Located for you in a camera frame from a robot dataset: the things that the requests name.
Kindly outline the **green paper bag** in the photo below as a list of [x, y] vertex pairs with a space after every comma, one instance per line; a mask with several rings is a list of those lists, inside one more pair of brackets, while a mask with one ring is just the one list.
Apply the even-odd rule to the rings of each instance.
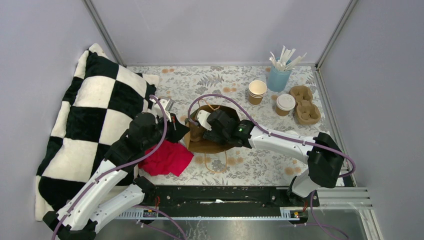
[[223, 112], [229, 114], [230, 117], [234, 117], [236, 120], [239, 120], [237, 111], [231, 107], [209, 104], [205, 101], [205, 105], [200, 105], [200, 102], [203, 99], [197, 100], [195, 102], [198, 105], [198, 109], [190, 114], [189, 118], [185, 120], [185, 125], [189, 127], [189, 132], [184, 136], [184, 143], [187, 148], [192, 153], [200, 153], [203, 154], [203, 160], [206, 169], [214, 174], [224, 173], [228, 169], [228, 156], [225, 155], [225, 166], [220, 171], [214, 171], [213, 169], [208, 167], [208, 163], [211, 159], [207, 156], [208, 154], [218, 154], [218, 153], [226, 153], [227, 150], [230, 150], [234, 146], [219, 140], [216, 137], [213, 137], [212, 140], [204, 137], [207, 129], [202, 127], [201, 125], [194, 125], [190, 122], [190, 120], [194, 120], [200, 111], [206, 111], [207, 113], [213, 113], [216, 110], [222, 110]]

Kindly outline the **brown paper cup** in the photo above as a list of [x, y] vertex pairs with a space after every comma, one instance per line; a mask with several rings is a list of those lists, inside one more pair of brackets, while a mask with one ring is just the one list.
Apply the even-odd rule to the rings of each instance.
[[287, 116], [290, 113], [290, 110], [280, 109], [278, 106], [275, 108], [275, 113], [281, 117]]

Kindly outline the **white plastic cup lid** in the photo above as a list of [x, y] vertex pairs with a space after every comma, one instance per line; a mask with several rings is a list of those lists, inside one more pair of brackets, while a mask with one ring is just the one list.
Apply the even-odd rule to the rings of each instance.
[[285, 93], [277, 97], [276, 105], [280, 110], [289, 112], [295, 108], [296, 100], [292, 95]]

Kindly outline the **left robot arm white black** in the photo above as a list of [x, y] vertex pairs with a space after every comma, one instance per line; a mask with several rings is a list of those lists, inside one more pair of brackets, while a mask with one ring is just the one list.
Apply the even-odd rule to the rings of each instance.
[[130, 122], [74, 198], [58, 211], [44, 215], [44, 223], [53, 230], [53, 239], [93, 240], [102, 228], [129, 208], [154, 202], [154, 190], [144, 186], [142, 179], [136, 179], [105, 203], [102, 200], [139, 162], [149, 157], [147, 150], [153, 154], [164, 140], [176, 143], [189, 132], [189, 127], [173, 117], [171, 113], [157, 117], [141, 112]]

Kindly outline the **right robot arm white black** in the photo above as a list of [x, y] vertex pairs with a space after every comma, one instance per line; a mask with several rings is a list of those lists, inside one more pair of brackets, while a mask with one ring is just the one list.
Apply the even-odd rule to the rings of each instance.
[[239, 120], [222, 110], [200, 110], [195, 121], [205, 128], [205, 140], [221, 146], [268, 150], [306, 164], [307, 170], [293, 178], [286, 193], [293, 206], [301, 205], [318, 188], [336, 186], [344, 159], [326, 133], [313, 137], [276, 131], [251, 120]]

